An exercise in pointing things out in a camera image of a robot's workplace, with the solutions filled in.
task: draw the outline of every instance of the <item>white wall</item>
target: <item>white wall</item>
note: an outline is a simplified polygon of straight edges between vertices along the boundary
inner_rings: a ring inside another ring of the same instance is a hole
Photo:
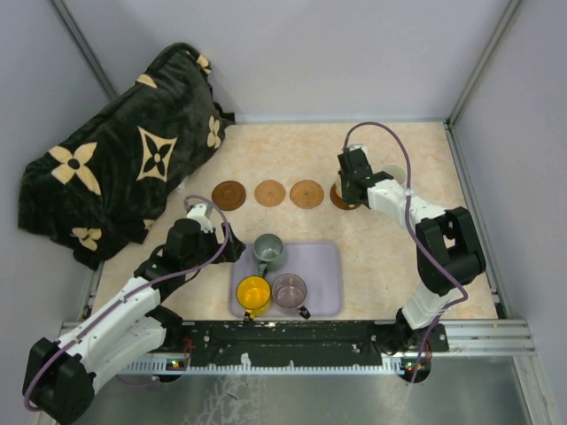
[[[445,119],[508,0],[73,0],[127,89],[167,45],[212,61],[240,120]]]
[[[502,284],[567,421],[567,2],[525,2],[457,123]]]
[[[67,137],[105,98],[46,1],[0,13],[0,422],[30,421],[21,386],[31,346],[74,319],[90,276],[72,252],[17,230],[26,164]]]

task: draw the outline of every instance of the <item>tabletop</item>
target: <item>tabletop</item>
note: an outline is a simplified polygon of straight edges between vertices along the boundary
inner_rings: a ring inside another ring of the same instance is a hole
[[[419,282],[416,247],[407,230],[382,213],[362,206],[344,211],[334,206],[329,190],[335,182],[337,155],[345,134],[353,124],[257,124],[227,129],[221,148],[191,175],[182,192],[172,192],[165,212],[153,224],[143,244],[131,243],[105,262],[97,290],[96,311],[126,284],[132,272],[151,251],[163,244],[167,231],[184,216],[183,198],[189,194],[211,196],[214,187],[236,180],[246,189],[245,203],[226,216],[243,242],[253,242],[264,233],[279,235],[285,242],[331,241],[340,250],[343,308],[340,320],[388,320],[411,299]],[[465,205],[445,129],[441,122],[396,122],[388,124],[405,144],[412,164],[412,187],[420,197],[453,208]],[[405,162],[398,144],[384,130],[361,127],[350,140],[365,143],[374,172],[387,164]],[[265,207],[254,199],[256,186],[268,179],[281,182],[285,200]],[[314,209],[298,208],[289,197],[296,182],[310,179],[325,191],[325,199]],[[212,221],[222,238],[220,219]],[[163,305],[185,320],[236,319],[229,310],[230,264],[203,269]],[[470,299],[450,309],[444,319],[494,319],[497,317],[485,274],[468,285]]]

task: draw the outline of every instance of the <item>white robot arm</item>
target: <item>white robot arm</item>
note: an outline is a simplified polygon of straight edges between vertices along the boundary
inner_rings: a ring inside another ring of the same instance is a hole
[[[72,423],[124,367],[147,352],[177,342],[183,319],[160,304],[187,282],[185,270],[210,261],[220,251],[209,220],[211,211],[206,204],[191,207],[186,218],[169,230],[166,243],[113,299],[58,341],[42,338],[32,347],[23,386],[24,395],[31,387],[30,401],[59,423]],[[228,240],[213,263],[234,262],[245,250],[229,225],[223,224],[223,231]],[[52,365],[42,373],[49,361]],[[38,375],[39,381],[31,385]]]
[[[449,210],[416,196],[388,173],[372,173],[364,145],[345,148],[338,156],[341,195],[347,204],[365,204],[406,227],[406,205],[411,196],[409,225],[430,254],[460,284],[466,285],[485,271],[485,258],[469,212],[462,207]],[[446,247],[445,239],[454,245]],[[431,262],[417,252],[419,282],[411,300],[400,309],[397,321],[409,327],[408,333],[426,328],[443,307],[458,293]]]

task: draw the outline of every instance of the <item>wooden coaster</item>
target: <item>wooden coaster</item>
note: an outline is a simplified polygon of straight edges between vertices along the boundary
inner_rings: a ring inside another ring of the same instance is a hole
[[[336,187],[337,185],[333,184],[329,190],[330,201],[333,203],[333,205],[335,205],[337,208],[340,208],[341,210],[346,210],[346,211],[352,211],[358,208],[359,206],[361,206],[360,204],[354,204],[354,205],[345,204],[343,200],[340,198],[340,196],[337,194]]]
[[[280,205],[285,199],[285,187],[275,180],[266,180],[256,187],[254,197],[260,205]]]
[[[299,208],[306,210],[320,205],[324,198],[325,192],[322,187],[313,180],[297,182],[290,190],[291,201]]]
[[[213,189],[212,199],[223,211],[233,211],[245,202],[246,189],[239,182],[222,182]]]

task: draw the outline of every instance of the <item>floral pattern blanket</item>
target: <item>floral pattern blanket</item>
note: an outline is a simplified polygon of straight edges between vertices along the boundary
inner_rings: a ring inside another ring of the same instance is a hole
[[[234,123],[213,101],[210,73],[188,44],[163,50],[131,89],[26,167],[18,226],[73,249],[91,268],[142,243],[167,195]]]

